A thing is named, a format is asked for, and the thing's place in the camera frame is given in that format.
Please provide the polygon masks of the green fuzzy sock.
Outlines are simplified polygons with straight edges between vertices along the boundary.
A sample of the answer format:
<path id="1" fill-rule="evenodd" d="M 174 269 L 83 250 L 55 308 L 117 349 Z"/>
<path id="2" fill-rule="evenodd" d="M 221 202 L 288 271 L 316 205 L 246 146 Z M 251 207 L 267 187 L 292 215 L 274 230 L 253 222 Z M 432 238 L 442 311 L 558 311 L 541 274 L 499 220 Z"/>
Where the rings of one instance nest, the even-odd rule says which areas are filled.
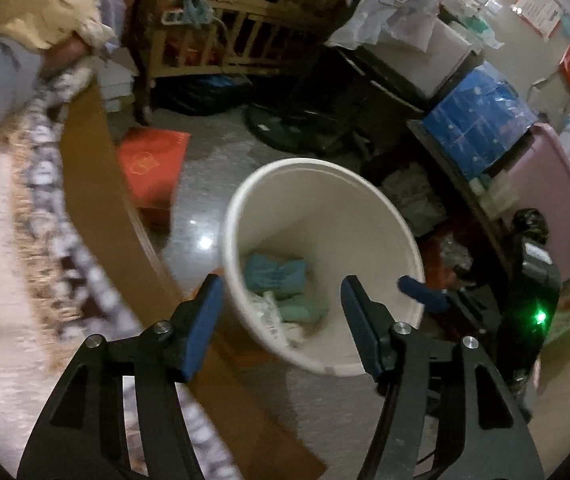
<path id="1" fill-rule="evenodd" d="M 326 315 L 327 310 L 304 295 L 296 295 L 277 301 L 280 317 L 285 323 L 315 324 Z"/>

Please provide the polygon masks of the clear plastic bag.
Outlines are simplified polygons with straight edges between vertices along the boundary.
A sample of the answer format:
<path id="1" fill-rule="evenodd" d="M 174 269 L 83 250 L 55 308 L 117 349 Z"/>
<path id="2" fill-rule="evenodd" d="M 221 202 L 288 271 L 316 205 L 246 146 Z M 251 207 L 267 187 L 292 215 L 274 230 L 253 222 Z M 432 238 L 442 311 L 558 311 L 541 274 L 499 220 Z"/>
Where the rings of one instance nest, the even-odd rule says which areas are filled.
<path id="1" fill-rule="evenodd" d="M 258 311 L 261 323 L 271 338 L 278 344 L 291 348 L 299 348 L 304 343 L 304 331 L 300 324 L 285 322 L 271 292 L 255 296 L 253 304 Z"/>

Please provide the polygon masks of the blue packet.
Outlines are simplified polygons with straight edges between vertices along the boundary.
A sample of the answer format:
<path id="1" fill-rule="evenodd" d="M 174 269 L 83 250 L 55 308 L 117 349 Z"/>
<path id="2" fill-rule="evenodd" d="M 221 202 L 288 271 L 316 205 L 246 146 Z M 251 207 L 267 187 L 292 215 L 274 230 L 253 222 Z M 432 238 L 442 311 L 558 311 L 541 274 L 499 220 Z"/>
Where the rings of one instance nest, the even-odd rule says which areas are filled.
<path id="1" fill-rule="evenodd" d="M 278 298 L 302 294 L 306 289 L 306 262 L 252 254 L 244 266 L 246 287 L 255 294 L 272 292 Z"/>

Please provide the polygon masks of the cream plastic trash bucket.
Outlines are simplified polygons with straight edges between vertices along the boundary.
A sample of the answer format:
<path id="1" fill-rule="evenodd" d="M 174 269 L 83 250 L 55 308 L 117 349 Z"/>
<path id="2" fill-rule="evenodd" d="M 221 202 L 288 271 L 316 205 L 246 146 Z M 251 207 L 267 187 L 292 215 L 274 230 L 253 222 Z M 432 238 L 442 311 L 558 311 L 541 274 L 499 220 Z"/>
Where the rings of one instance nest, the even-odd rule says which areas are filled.
<path id="1" fill-rule="evenodd" d="M 416 240 L 395 206 L 370 182 L 331 162 L 290 158 L 252 174 L 228 204 L 219 237 L 230 306 L 249 336 L 290 365 L 319 375 L 360 376 L 364 370 L 340 301 L 340 286 L 356 276 L 370 299 L 397 321 L 418 327 L 422 305 L 398 281 L 425 278 Z M 277 325 L 263 321 L 244 279 L 252 254 L 301 259 L 304 293 L 324 310 L 321 321 L 292 346 Z"/>

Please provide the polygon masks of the brown white patterned blanket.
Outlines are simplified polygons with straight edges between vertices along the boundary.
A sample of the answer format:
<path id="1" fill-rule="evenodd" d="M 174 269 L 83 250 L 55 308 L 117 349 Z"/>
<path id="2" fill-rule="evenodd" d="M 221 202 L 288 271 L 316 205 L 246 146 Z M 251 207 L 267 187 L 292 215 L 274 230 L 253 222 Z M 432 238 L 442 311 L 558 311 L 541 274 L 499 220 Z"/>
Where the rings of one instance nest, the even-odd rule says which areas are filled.
<path id="1" fill-rule="evenodd" d="M 9 137 L 15 236 L 35 315 L 55 368 L 82 337 L 134 336 L 142 326 L 68 214 L 60 152 L 70 103 L 94 78 L 79 62 L 38 87 Z"/>

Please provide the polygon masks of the pink quilted bedspread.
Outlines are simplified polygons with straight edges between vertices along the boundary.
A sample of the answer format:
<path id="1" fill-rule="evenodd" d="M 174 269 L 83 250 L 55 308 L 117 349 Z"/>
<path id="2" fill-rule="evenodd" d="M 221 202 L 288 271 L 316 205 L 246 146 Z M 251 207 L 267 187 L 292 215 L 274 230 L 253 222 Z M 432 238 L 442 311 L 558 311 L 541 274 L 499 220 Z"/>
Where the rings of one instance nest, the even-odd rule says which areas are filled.
<path id="1" fill-rule="evenodd" d="M 18 470 L 30 433 L 61 371 L 91 333 L 110 339 L 128 337 L 140 321 L 124 303 L 100 266 L 101 316 L 81 318 L 81 296 L 62 286 L 53 261 L 32 260 L 28 243 L 15 231 L 17 214 L 26 211 L 27 189 L 18 183 L 26 161 L 27 130 L 11 120 L 0 128 L 0 466 Z"/>

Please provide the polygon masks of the pink plastic bin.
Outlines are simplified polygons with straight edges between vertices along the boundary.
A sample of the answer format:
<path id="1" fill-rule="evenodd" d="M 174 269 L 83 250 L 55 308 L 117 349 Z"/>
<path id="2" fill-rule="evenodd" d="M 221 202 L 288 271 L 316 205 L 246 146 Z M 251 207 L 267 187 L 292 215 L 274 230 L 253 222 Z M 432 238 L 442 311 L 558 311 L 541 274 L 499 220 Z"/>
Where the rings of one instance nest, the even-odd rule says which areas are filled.
<path id="1" fill-rule="evenodd" d="M 546 250 L 562 279 L 567 281 L 570 279 L 570 158 L 550 125 L 533 125 L 527 140 L 528 146 L 506 170 L 516 202 L 502 219 L 509 224 L 520 209 L 538 210 L 550 231 Z"/>

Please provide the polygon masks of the blue storage box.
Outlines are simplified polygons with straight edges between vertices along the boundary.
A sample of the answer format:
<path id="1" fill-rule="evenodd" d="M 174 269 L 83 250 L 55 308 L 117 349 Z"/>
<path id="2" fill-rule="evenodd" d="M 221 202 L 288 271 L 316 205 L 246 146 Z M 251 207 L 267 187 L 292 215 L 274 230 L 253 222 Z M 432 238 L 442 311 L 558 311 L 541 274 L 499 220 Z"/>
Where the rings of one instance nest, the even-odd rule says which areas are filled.
<path id="1" fill-rule="evenodd" d="M 463 176 L 472 180 L 507 153 L 536 115 L 489 63 L 468 73 L 422 121 Z"/>

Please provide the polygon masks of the white plastic bag pile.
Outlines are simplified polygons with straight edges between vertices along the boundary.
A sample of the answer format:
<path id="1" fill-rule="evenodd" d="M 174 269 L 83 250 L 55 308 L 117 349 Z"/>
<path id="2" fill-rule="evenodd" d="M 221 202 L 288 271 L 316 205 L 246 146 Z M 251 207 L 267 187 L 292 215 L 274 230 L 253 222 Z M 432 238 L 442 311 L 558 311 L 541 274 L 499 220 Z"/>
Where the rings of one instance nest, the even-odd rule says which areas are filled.
<path id="1" fill-rule="evenodd" d="M 347 23 L 327 39 L 328 47 L 355 50 L 394 44 L 428 50 L 440 0 L 360 0 Z"/>

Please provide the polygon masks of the white cardboard boxes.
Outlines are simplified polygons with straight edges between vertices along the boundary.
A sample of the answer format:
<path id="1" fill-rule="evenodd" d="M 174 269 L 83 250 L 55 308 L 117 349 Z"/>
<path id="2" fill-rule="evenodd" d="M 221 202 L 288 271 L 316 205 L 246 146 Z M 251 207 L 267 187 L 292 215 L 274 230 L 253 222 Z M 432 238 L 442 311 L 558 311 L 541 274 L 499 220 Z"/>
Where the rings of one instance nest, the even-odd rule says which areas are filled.
<path id="1" fill-rule="evenodd" d="M 98 68 L 99 93 L 108 114 L 119 113 L 134 102 L 137 70 L 130 61 L 109 60 Z"/>

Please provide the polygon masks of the wooden baby crib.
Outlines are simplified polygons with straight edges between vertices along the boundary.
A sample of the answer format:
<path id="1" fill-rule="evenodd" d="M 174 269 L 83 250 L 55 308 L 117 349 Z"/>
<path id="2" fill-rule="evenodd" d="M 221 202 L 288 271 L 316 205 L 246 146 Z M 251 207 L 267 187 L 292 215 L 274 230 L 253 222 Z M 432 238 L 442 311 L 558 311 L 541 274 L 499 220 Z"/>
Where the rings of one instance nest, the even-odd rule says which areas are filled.
<path id="1" fill-rule="evenodd" d="M 351 0 L 135 0 L 128 47 L 137 80 L 266 75 L 307 41 L 323 41 Z"/>

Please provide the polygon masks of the wooden bed frame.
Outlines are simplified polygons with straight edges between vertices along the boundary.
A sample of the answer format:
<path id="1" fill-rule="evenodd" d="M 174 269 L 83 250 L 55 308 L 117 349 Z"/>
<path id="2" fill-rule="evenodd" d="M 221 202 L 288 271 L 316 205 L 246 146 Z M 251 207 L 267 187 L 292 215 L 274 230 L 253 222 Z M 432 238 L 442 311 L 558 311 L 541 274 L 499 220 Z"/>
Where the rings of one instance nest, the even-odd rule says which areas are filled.
<path id="1" fill-rule="evenodd" d="M 68 214 L 143 326 L 169 316 L 183 294 L 130 201 L 98 84 L 73 99 L 61 144 Z M 318 479 L 325 464 L 237 379 L 211 347 L 190 391 L 246 479 Z"/>

